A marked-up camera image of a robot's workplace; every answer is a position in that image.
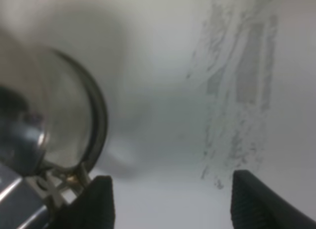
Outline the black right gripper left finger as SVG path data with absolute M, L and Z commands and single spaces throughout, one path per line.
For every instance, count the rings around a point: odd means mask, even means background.
M 83 193 L 57 214 L 50 229 L 113 229 L 116 212 L 113 180 L 98 176 Z

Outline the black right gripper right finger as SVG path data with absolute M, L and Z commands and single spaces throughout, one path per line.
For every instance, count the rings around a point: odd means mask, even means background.
M 235 229 L 314 229 L 297 210 L 248 170 L 233 173 L 231 220 Z

